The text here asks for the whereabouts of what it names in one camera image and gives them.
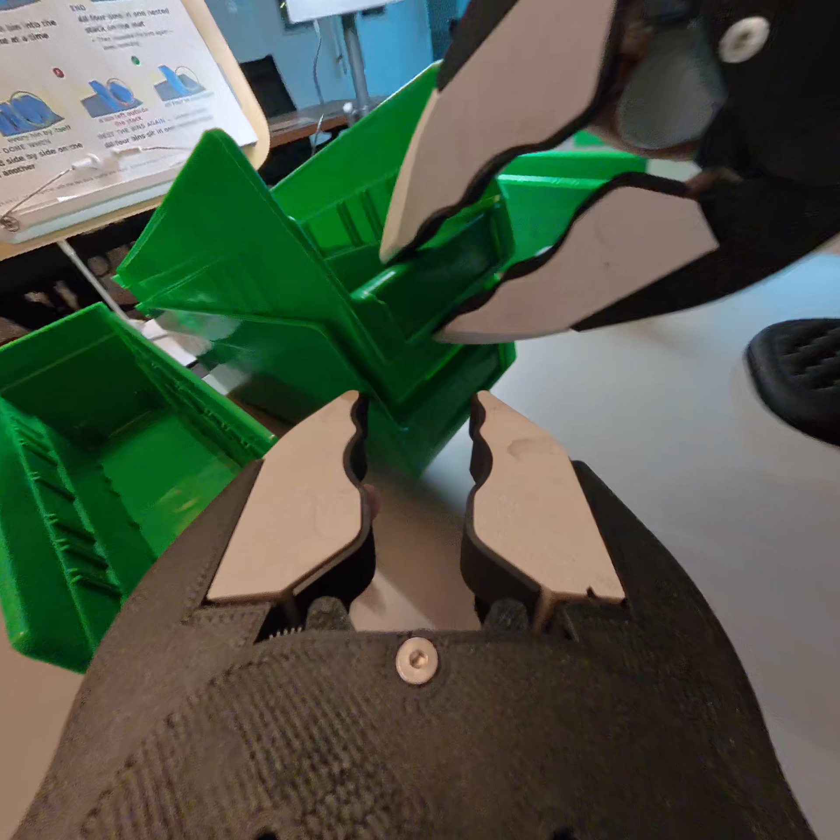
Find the metal pole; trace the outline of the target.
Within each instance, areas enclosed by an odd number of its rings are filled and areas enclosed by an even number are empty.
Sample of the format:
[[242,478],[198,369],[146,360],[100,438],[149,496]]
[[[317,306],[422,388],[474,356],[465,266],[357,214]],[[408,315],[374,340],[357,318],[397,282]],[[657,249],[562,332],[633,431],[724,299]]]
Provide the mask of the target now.
[[346,56],[355,93],[357,119],[362,119],[368,115],[371,110],[371,97],[364,72],[364,59],[362,56],[361,41],[356,26],[356,13],[350,12],[342,14],[341,25],[346,48]]

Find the white stand rod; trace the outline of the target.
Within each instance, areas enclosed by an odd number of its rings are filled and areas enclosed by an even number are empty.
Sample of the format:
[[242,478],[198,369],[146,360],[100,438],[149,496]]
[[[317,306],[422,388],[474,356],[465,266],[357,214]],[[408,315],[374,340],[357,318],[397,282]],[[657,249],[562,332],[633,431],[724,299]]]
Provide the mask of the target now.
[[108,308],[124,322],[130,322],[131,319],[126,312],[122,310],[120,305],[111,297],[109,291],[102,285],[93,272],[89,270],[88,266],[82,261],[76,250],[69,244],[69,242],[64,238],[60,238],[57,240],[56,244],[77,271],[84,277],[87,283],[94,289],[94,291],[97,292],[100,299],[108,306]]

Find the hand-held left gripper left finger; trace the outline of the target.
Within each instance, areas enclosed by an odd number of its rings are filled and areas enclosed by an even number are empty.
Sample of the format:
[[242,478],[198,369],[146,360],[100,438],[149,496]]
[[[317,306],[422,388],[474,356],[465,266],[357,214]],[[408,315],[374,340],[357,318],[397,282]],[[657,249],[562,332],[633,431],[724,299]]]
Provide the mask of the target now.
[[350,609],[375,572],[367,415],[367,397],[350,390],[277,440],[261,459],[207,603],[272,603],[287,627],[301,626],[322,597]]

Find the white page holder bar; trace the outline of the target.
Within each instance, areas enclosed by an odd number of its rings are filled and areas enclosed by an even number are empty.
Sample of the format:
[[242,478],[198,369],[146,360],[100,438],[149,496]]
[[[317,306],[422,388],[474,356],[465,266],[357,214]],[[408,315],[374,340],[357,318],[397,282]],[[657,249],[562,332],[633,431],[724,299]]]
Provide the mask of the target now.
[[122,220],[159,202],[191,145],[130,144],[88,154],[3,208],[3,245],[53,242],[102,219]]

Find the white studio light softbox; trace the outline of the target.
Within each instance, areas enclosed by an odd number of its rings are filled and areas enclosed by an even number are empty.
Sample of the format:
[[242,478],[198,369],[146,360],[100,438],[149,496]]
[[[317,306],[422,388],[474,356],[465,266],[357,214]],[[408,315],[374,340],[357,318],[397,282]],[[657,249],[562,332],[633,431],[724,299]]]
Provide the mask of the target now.
[[294,25],[311,23],[327,17],[368,12],[397,1],[284,1],[289,21]]

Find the person's right hand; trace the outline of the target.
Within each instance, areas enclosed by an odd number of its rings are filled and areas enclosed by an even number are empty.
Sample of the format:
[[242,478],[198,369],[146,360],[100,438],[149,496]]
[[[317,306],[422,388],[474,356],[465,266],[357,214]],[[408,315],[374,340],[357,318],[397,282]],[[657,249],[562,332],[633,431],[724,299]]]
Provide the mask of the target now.
[[586,131],[620,151],[691,161],[726,99],[698,24],[628,24],[615,83]]

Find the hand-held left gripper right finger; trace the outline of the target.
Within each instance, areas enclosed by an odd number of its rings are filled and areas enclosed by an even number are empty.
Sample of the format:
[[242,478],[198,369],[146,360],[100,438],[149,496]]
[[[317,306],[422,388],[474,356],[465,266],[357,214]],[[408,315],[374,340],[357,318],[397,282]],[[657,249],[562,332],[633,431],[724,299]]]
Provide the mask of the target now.
[[460,573],[482,628],[544,633],[569,606],[621,615],[623,584],[564,447],[488,391],[469,435]]

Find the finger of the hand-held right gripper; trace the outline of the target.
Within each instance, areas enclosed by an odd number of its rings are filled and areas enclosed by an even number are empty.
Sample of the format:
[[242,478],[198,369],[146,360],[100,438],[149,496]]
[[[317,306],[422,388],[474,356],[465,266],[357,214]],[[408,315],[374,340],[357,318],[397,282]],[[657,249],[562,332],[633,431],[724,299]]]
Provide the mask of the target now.
[[381,261],[426,243],[519,154],[587,126],[620,45],[620,2],[470,2],[397,176]]
[[717,247],[690,184],[623,173],[578,207],[552,247],[465,301],[434,339],[493,344],[565,332]]

